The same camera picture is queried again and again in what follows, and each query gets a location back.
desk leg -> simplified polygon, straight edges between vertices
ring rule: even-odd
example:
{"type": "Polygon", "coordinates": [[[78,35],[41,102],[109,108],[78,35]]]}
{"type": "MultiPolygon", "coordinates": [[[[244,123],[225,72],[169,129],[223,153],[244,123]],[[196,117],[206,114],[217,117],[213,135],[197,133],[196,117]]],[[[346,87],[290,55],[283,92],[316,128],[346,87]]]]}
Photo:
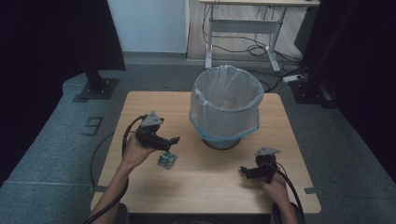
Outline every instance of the desk leg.
{"type": "Polygon", "coordinates": [[[285,18],[285,14],[286,14],[286,7],[282,7],[279,19],[277,20],[277,25],[276,25],[276,29],[274,32],[274,36],[271,39],[270,45],[268,47],[266,47],[268,58],[271,62],[271,65],[273,66],[274,72],[276,72],[276,73],[280,73],[280,68],[276,61],[276,55],[274,54],[274,48],[276,45],[277,38],[279,37],[280,28],[282,28],[283,19],[285,18]]]}
{"type": "Polygon", "coordinates": [[[207,31],[207,45],[206,45],[206,59],[205,59],[205,68],[212,67],[212,21],[213,21],[213,7],[214,5],[210,5],[210,18],[209,18],[209,27],[207,31]]]}

bin base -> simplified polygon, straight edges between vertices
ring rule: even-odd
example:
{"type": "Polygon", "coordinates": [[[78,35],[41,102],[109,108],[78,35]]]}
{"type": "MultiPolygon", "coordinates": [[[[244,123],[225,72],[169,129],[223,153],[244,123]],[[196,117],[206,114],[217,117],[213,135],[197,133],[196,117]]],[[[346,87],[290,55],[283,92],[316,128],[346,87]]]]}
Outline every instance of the bin base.
{"type": "Polygon", "coordinates": [[[231,141],[223,141],[223,142],[209,142],[206,141],[205,139],[202,139],[202,141],[209,147],[217,149],[217,150],[227,150],[230,148],[235,147],[238,145],[238,143],[241,141],[241,138],[231,140],[231,141]]]}

black curtain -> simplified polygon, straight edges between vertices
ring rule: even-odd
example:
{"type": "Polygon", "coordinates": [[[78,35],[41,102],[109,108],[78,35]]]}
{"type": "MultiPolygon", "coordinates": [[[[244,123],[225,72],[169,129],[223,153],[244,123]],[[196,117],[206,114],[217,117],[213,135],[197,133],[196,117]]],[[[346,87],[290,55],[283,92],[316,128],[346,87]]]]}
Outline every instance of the black curtain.
{"type": "Polygon", "coordinates": [[[58,104],[63,83],[91,70],[125,70],[106,0],[1,1],[1,184],[58,104]]]}
{"type": "Polygon", "coordinates": [[[394,1],[322,0],[304,56],[314,68],[313,76],[334,85],[340,111],[394,181],[395,8],[394,1]],[[339,36],[331,46],[337,29],[339,36]]]}

power strip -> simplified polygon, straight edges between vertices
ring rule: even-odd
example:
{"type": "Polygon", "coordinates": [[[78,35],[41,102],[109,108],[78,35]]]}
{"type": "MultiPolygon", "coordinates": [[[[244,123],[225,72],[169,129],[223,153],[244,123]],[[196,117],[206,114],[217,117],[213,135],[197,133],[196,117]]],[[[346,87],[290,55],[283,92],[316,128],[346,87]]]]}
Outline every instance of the power strip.
{"type": "Polygon", "coordinates": [[[283,82],[288,83],[291,81],[296,81],[296,80],[303,80],[304,77],[301,75],[295,75],[295,76],[289,76],[289,77],[283,77],[283,82]]]}

gray carpet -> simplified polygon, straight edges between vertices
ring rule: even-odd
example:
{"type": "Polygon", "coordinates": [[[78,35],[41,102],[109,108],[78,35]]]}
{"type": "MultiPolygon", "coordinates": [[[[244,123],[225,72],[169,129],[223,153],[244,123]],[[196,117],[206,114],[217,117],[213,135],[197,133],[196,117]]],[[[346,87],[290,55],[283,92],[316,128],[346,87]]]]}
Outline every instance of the gray carpet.
{"type": "MultiPolygon", "coordinates": [[[[190,91],[203,71],[201,65],[149,64],[128,65],[126,73],[104,71],[102,77],[118,78],[119,85],[110,100],[87,103],[73,103],[85,76],[66,81],[51,118],[0,189],[0,223],[82,223],[93,195],[92,153],[114,132],[127,93],[190,91]],[[96,135],[87,123],[90,118],[102,119],[96,135]]],[[[271,85],[276,82],[272,76],[252,74],[271,85]]],[[[280,87],[274,92],[279,91],[322,206],[319,214],[306,216],[306,223],[396,223],[396,186],[343,115],[320,105],[298,105],[289,85],[280,87]]],[[[105,141],[95,156],[95,181],[110,142],[105,141]]]]}

